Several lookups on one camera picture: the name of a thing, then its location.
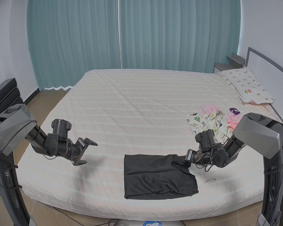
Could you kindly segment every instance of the curtain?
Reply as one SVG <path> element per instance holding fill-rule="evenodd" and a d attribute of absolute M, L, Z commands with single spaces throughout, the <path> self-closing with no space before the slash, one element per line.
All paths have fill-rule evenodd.
<path fill-rule="evenodd" d="M 122 68 L 212 73 L 237 53 L 240 0 L 120 0 Z"/>
<path fill-rule="evenodd" d="M 40 90 L 121 68 L 117 0 L 28 0 L 27 34 Z"/>

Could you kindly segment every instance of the nightstand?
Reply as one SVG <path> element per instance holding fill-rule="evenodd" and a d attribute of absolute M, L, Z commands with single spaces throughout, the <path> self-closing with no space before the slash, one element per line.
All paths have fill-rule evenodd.
<path fill-rule="evenodd" d="M 235 53 L 232 53 L 231 56 L 226 57 L 229 59 L 230 64 L 215 63 L 213 73 L 235 68 L 242 68 L 243 64 L 245 64 L 245 59 Z"/>

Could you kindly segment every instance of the black baseboard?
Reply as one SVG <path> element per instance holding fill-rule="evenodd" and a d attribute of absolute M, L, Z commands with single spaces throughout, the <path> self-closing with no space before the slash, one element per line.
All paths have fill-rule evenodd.
<path fill-rule="evenodd" d="M 37 88 L 25 101 L 25 105 L 27 105 L 37 94 L 39 94 L 39 88 Z"/>

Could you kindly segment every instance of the bed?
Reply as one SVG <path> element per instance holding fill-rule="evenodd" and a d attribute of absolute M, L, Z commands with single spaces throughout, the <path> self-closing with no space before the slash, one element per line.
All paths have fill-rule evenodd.
<path fill-rule="evenodd" d="M 250 54 L 250 60 L 258 62 L 256 57 Z M 278 99 L 283 92 L 272 95 Z M 204 104 L 214 104 L 225 111 L 234 107 L 242 114 L 256 112 L 280 120 L 269 104 L 243 103 L 218 74 L 92 70 L 85 73 L 42 125 L 44 131 L 52 132 L 52 120 L 62 118 L 72 123 L 68 135 L 73 141 L 88 137 L 97 142 L 98 147 L 89 146 L 82 158 L 88 163 L 74 167 L 63 158 L 47 160 L 29 145 L 18 163 L 19 183 L 29 197 L 48 205 L 84 215 L 129 220 L 212 217 L 261 201 L 263 158 L 250 147 L 245 147 L 237 160 L 224 169 L 213 167 L 205 173 L 191 166 L 199 186 L 199 193 L 191 197 L 124 198 L 124 155 L 180 156 L 188 148 L 197 150 L 186 115 L 201 112 Z"/>

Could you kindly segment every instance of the white wall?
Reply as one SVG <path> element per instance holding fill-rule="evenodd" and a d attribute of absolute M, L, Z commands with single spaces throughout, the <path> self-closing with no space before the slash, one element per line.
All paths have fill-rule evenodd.
<path fill-rule="evenodd" d="M 252 47 L 283 66 L 283 0 L 241 0 L 241 8 L 238 55 Z"/>
<path fill-rule="evenodd" d="M 0 83 L 15 78 L 21 98 L 37 88 L 27 41 L 27 0 L 0 0 Z"/>

